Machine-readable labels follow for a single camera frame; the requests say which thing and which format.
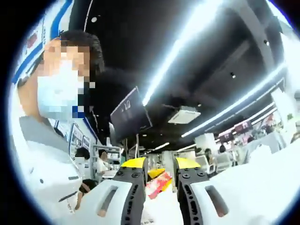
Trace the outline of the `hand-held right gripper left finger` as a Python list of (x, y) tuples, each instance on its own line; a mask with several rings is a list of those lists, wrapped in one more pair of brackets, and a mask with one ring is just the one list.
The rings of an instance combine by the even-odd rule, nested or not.
[(74, 214), (75, 225), (139, 225), (146, 199), (146, 157), (122, 164), (111, 180), (87, 193)]

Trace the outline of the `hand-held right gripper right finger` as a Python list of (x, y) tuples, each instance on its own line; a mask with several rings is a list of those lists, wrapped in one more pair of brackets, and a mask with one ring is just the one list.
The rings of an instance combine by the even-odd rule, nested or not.
[(185, 225), (264, 225), (266, 218), (255, 214), (236, 191), (208, 177), (190, 159), (174, 159), (177, 199)]

